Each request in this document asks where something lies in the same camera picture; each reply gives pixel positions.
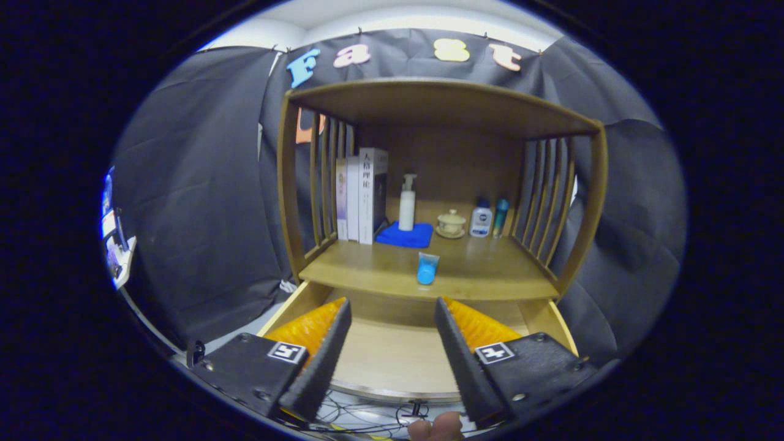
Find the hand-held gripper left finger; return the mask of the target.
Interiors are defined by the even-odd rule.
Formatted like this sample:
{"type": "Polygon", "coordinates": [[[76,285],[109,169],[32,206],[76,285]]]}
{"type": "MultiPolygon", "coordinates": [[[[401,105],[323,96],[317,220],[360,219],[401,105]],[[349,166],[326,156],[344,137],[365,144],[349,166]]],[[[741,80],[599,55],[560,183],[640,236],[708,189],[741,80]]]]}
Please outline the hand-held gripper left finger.
{"type": "Polygon", "coordinates": [[[330,388],[352,321],[338,298],[265,337],[241,333],[195,362],[196,376],[265,418],[313,421],[330,388]]]}

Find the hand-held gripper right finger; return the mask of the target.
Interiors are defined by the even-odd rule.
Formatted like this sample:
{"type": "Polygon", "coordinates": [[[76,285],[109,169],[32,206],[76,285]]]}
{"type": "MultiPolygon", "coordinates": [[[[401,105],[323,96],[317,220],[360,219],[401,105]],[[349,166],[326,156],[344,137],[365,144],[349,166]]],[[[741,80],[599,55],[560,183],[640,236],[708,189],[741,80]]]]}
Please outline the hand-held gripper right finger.
{"type": "Polygon", "coordinates": [[[523,336],[451,298],[437,299],[434,319],[465,412],[479,429],[532,421],[598,372],[549,333],[523,336]]]}

